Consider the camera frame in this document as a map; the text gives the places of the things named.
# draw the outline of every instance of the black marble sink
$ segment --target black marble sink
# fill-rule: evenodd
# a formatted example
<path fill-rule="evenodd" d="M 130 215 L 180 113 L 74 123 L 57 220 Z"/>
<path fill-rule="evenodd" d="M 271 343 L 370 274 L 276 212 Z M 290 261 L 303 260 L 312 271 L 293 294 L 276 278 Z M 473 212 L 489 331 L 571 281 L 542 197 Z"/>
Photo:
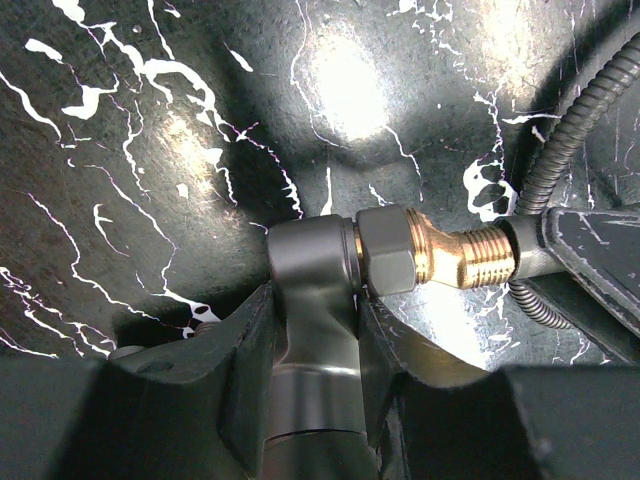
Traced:
<path fill-rule="evenodd" d="M 268 278 L 276 223 L 399 203 L 445 230 L 513 207 L 558 114 L 638 30 L 613 0 L 0 4 L 0 355 L 188 336 Z M 640 201 L 640 88 L 556 204 Z M 494 369 L 601 363 L 507 288 L 386 299 Z"/>

